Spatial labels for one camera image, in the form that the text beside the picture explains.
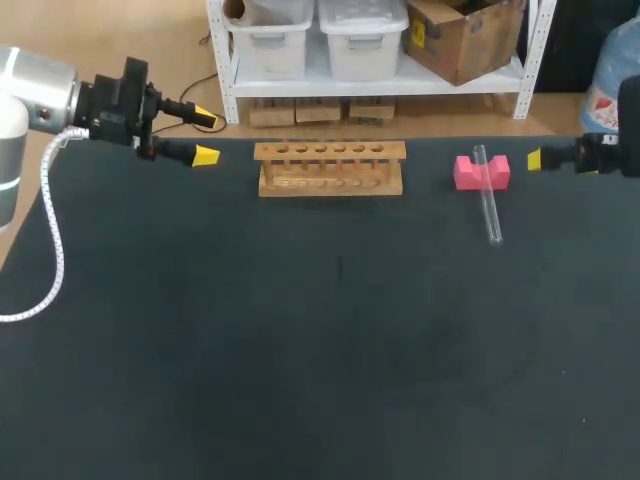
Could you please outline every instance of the glass test tube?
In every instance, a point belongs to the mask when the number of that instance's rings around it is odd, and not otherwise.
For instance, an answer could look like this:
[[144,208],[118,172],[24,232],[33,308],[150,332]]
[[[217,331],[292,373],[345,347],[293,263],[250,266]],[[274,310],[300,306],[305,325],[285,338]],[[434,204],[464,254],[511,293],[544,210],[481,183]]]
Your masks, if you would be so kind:
[[493,196],[493,186],[491,185],[491,176],[489,175],[489,164],[487,163],[487,152],[484,145],[476,145],[473,147],[473,158],[475,164],[480,169],[482,175],[482,189],[480,196],[482,198],[482,209],[484,211],[484,219],[489,234],[489,243],[494,246],[502,244],[502,232],[500,231],[500,221],[498,220],[498,210],[496,208],[496,200]]

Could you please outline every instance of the black cable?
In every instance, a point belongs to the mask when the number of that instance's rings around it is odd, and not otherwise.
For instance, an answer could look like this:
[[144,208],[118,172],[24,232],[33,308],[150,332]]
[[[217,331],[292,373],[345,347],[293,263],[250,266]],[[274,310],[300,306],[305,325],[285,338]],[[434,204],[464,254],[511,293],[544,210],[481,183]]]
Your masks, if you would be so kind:
[[[208,35],[202,37],[200,39],[200,41],[198,42],[198,45],[205,45],[209,39],[211,38],[211,32],[209,32]],[[187,96],[187,94],[194,89],[195,87],[197,87],[198,85],[201,85],[209,80],[213,80],[214,78],[216,78],[218,76],[217,73],[214,73],[213,75],[209,75],[208,77],[204,77],[201,78],[200,80],[196,80],[195,82],[193,82],[191,85],[189,85],[187,88],[184,89],[184,91],[182,92],[182,94],[180,95],[180,103],[182,103],[184,101],[184,98]],[[211,129],[206,129],[206,128],[202,128],[199,127],[198,125],[192,125],[189,124],[189,126],[201,133],[220,133],[221,131],[223,131],[225,128],[227,128],[227,119],[223,116],[223,115],[219,115],[219,114],[214,114],[216,116],[216,122],[218,123],[219,119],[222,119],[222,121],[224,122],[224,125],[222,125],[222,127],[218,128],[217,130],[214,130],[213,128]],[[159,128],[158,130],[155,130],[154,132],[152,132],[152,135],[157,135],[160,132],[164,132],[166,130],[171,130],[173,128],[178,128],[181,127],[182,125],[185,125],[184,122],[182,123],[176,123],[174,125],[169,125],[167,127],[163,127],[163,128]]]

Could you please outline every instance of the blue plastic bottle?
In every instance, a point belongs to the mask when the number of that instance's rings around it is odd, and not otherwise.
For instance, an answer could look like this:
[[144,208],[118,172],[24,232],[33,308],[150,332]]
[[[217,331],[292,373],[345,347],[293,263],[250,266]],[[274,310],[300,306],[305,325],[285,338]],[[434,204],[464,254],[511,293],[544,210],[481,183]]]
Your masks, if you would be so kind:
[[600,53],[582,106],[585,132],[618,133],[618,90],[625,78],[640,75],[640,17],[613,30]]

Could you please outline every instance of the floor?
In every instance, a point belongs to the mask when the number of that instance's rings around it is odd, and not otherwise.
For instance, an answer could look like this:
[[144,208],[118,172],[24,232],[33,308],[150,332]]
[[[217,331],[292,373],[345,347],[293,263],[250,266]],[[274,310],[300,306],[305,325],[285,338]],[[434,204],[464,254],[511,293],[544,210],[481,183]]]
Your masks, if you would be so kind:
[[[0,44],[73,64],[83,80],[96,73],[120,76],[124,59],[150,64],[151,80],[166,96],[177,99],[184,88],[215,72],[211,45],[199,45],[208,32],[204,0],[3,0]],[[222,112],[215,81],[194,89],[189,100]],[[407,138],[476,135],[575,135],[580,132],[579,95],[537,95],[529,118],[510,118],[509,95],[438,96],[399,99],[398,117],[384,128],[332,126],[252,129],[229,126],[226,137],[271,138]],[[172,123],[159,118],[157,127]],[[189,127],[167,132],[173,137],[202,136]],[[33,133],[27,146],[20,201],[12,228],[0,236],[0,265],[39,189],[38,163],[48,141]]]

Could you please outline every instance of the pink block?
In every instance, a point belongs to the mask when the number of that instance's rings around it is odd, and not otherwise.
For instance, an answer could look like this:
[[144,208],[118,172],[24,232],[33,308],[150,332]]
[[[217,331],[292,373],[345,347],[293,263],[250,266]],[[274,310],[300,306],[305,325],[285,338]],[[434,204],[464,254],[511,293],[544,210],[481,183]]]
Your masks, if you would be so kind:
[[[489,162],[489,176],[494,190],[506,190],[509,186],[511,170],[506,155],[496,155]],[[457,190],[482,190],[482,174],[477,165],[471,163],[471,159],[465,156],[456,158],[453,169],[453,178]]]

